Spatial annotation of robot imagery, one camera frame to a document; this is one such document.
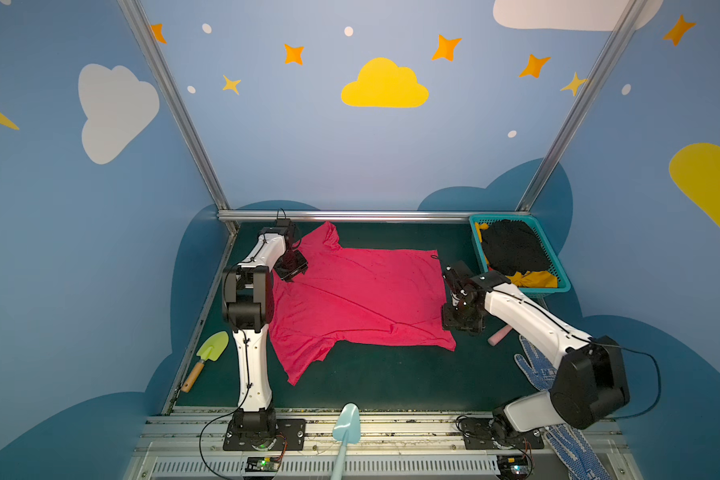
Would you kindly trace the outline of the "magenta pink t-shirt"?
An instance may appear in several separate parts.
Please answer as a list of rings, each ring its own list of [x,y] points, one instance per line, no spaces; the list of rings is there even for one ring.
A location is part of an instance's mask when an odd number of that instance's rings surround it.
[[[437,251],[347,248],[330,222],[307,234],[299,251],[308,268],[289,282],[274,280],[269,331],[289,384],[340,341],[455,349],[442,326],[446,290]]]

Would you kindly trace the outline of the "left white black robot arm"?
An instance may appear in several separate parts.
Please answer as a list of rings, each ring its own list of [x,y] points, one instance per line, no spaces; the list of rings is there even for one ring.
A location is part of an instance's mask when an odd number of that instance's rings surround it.
[[[238,355],[240,397],[224,448],[269,449],[277,441],[276,413],[267,369],[267,337],[274,317],[274,278],[289,282],[305,272],[296,225],[288,218],[263,228],[251,252],[222,275],[222,314]]]

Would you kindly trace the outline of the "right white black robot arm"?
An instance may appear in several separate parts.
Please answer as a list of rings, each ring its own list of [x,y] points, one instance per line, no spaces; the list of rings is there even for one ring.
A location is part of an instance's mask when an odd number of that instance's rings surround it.
[[[551,363],[549,387],[493,411],[492,440],[514,446],[528,432],[567,424],[586,429],[630,402],[621,348],[594,338],[551,314],[497,271],[473,273],[463,262],[447,266],[451,298],[442,307],[447,330],[479,333],[488,315],[502,320]]]

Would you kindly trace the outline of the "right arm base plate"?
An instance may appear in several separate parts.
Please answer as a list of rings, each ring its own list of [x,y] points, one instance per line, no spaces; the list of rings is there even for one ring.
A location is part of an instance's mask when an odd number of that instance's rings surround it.
[[[520,433],[514,430],[503,418],[473,417],[461,415],[456,418],[455,426],[461,434],[467,450],[543,449],[541,433],[533,430]]]

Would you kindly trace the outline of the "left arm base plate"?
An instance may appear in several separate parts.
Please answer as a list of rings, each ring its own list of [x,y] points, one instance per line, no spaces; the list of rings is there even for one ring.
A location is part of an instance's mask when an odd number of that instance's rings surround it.
[[[224,435],[224,451],[301,451],[306,436],[304,419],[265,421],[263,426],[239,426],[230,421]]]

